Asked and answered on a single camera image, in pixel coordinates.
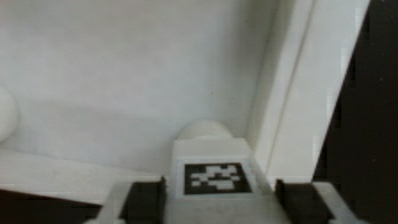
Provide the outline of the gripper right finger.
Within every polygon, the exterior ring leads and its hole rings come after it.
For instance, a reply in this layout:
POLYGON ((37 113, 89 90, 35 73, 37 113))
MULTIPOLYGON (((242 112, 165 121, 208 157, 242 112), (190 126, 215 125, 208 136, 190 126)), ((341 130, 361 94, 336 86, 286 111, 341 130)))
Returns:
POLYGON ((371 224, 362 220, 329 182, 275 182, 275 195, 291 224, 371 224))

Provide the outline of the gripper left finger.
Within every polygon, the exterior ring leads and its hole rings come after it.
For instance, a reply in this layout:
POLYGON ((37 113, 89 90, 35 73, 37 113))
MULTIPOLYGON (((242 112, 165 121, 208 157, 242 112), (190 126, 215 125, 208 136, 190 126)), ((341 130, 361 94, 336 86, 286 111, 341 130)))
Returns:
POLYGON ((167 181, 117 183, 87 224, 165 224, 167 181))

